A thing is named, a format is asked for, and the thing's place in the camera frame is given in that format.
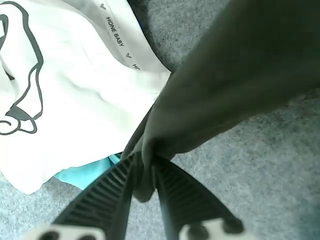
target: cloth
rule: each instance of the cloth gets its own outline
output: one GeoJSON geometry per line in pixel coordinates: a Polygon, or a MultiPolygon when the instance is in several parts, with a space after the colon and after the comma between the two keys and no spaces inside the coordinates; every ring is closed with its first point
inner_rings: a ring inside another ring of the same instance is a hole
{"type": "Polygon", "coordinates": [[[23,193],[122,152],[169,78],[125,0],[94,7],[103,26],[60,0],[1,1],[0,171],[23,193]]]}
{"type": "Polygon", "coordinates": [[[121,159],[186,153],[241,121],[320,87],[320,1],[232,0],[172,75],[121,159]]]}
{"type": "Polygon", "coordinates": [[[71,184],[81,190],[84,190],[107,169],[119,161],[120,156],[114,154],[83,166],[64,169],[55,174],[54,177],[59,179],[61,182],[71,184]]]}

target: dark green fabric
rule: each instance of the dark green fabric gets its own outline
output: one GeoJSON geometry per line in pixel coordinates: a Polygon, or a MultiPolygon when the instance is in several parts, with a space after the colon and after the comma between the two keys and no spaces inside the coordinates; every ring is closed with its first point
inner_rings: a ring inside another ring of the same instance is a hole
{"type": "Polygon", "coordinates": [[[232,0],[172,74],[128,143],[145,166],[188,152],[239,122],[320,87],[320,1],[232,0]]]}

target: cartoon print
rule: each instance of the cartoon print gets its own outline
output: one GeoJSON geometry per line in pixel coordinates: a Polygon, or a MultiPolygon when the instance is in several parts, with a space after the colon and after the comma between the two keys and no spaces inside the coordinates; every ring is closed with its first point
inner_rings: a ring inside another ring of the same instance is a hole
{"type": "Polygon", "coordinates": [[[0,118],[0,135],[17,131],[34,134],[37,132],[36,120],[43,113],[39,73],[44,59],[29,28],[29,14],[21,5],[11,1],[0,4],[1,22],[4,30],[4,36],[0,38],[2,67],[12,84],[18,86],[18,98],[6,115],[0,118]]]}

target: black line drawing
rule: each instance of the black line drawing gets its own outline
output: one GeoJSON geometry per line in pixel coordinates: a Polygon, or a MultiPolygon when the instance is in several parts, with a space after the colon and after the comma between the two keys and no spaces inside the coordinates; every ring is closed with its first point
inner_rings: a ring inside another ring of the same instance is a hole
{"type": "MultiPolygon", "coordinates": [[[[26,48],[28,46],[32,48],[29,50],[34,53],[35,63],[31,63],[33,66],[30,68],[29,73],[26,74],[25,79],[19,79],[19,81],[26,81],[27,87],[20,98],[6,113],[5,117],[0,120],[0,135],[10,135],[17,131],[34,134],[37,132],[36,120],[41,117],[43,113],[43,98],[39,84],[39,73],[44,64],[44,59],[35,36],[30,30],[28,12],[16,2],[6,1],[0,4],[0,6],[1,5],[13,6],[15,10],[19,11],[21,14],[22,22],[21,19],[17,19],[16,17],[2,12],[0,8],[0,21],[2,21],[4,29],[4,36],[0,38],[0,53],[1,49],[6,47],[8,28],[10,28],[10,34],[14,33],[14,31],[21,31],[20,34],[25,33],[25,39],[28,40],[26,48]],[[26,101],[30,100],[32,105],[26,104],[26,101]]],[[[7,71],[6,74],[11,81],[17,80],[14,75],[10,75],[7,71]]]]}

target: teal fabric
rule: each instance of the teal fabric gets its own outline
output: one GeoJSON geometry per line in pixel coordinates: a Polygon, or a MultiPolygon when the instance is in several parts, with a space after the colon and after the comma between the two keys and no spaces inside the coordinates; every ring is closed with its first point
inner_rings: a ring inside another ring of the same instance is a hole
{"type": "Polygon", "coordinates": [[[61,182],[71,184],[84,190],[94,180],[97,179],[104,171],[109,169],[113,164],[120,160],[119,154],[114,154],[99,161],[89,163],[79,167],[70,167],[54,175],[61,182]]]}

